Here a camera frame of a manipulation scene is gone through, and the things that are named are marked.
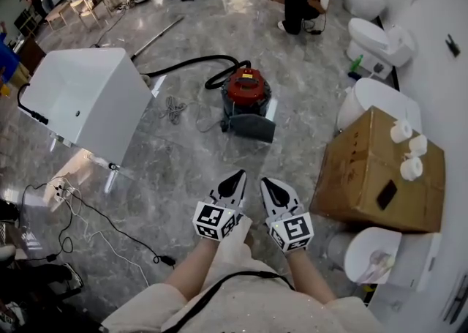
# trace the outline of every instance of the forearm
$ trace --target forearm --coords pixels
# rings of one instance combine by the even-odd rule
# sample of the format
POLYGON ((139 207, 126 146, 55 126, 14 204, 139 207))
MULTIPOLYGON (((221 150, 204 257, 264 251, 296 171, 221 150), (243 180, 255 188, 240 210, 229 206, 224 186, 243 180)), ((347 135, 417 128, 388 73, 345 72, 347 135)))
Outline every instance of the forearm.
POLYGON ((188 301, 198 295, 218 246, 219 242, 202 238, 196 248, 174 269, 165 283, 179 290, 188 301))
POLYGON ((310 295, 322 304, 336 299, 320 272, 309 259, 306 251, 297 250, 287 254, 296 291, 310 295))

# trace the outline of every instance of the vacuum cleaner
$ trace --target vacuum cleaner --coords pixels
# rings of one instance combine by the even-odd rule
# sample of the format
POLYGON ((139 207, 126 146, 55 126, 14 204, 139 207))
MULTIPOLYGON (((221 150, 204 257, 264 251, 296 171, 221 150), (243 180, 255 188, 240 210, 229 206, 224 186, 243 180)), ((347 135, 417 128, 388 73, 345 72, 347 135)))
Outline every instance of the vacuum cleaner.
POLYGON ((223 120, 220 121, 222 132, 232 130, 240 136, 272 143, 276 125, 265 117, 271 100, 271 87, 259 70, 252 69, 250 61, 239 62, 232 56, 212 55, 190 59, 163 70, 144 74, 157 77, 190 64, 211 60, 228 60, 233 63, 231 67, 205 83, 208 90, 221 89, 224 106, 223 120))

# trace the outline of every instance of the beige shirt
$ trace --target beige shirt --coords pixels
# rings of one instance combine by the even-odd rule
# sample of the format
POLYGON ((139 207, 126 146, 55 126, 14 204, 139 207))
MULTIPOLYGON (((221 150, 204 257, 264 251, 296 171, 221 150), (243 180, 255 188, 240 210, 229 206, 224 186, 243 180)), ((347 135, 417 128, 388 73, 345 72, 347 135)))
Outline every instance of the beige shirt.
MULTIPOLYGON (((173 286, 152 285, 102 324, 110 332, 161 332, 175 325, 204 293, 185 300, 173 286)), ((374 333, 375 317, 355 297, 326 305, 289 289, 281 280, 236 276, 180 332, 374 333)))

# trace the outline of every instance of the black strap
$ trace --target black strap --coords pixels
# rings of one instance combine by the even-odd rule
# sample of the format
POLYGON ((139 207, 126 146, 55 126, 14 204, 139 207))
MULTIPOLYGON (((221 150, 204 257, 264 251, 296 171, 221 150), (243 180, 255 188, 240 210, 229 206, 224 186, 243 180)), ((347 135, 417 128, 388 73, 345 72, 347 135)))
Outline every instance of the black strap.
POLYGON ((280 276, 279 274, 272 273, 272 272, 264 272, 264 271, 242 271, 237 273, 232 273, 227 275, 225 278, 221 279, 217 283, 215 283, 210 290, 208 290, 205 295, 203 295, 200 300, 193 306, 190 311, 178 321, 178 323, 174 326, 171 326, 169 329, 164 330, 162 333, 175 333, 181 330, 182 326, 184 326, 190 319, 192 319, 196 314, 198 314, 205 306, 210 302, 211 298, 213 298, 214 294, 221 288, 221 285, 228 281, 230 278, 235 276, 256 276, 260 278, 281 278, 283 281, 287 283, 291 290, 294 290, 294 287, 289 283, 289 281, 284 276, 280 276))

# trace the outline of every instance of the black and white marker cube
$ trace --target black and white marker cube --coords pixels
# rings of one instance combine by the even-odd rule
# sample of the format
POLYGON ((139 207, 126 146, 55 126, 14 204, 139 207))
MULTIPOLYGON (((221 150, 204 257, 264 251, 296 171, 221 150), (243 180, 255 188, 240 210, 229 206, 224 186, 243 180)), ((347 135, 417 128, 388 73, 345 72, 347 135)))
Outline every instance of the black and white marker cube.
POLYGON ((193 226, 199 236, 221 241, 235 227, 235 210, 199 201, 193 226))
POLYGON ((310 214, 299 214, 271 223, 270 236, 283 252, 307 247, 314 236, 310 214))

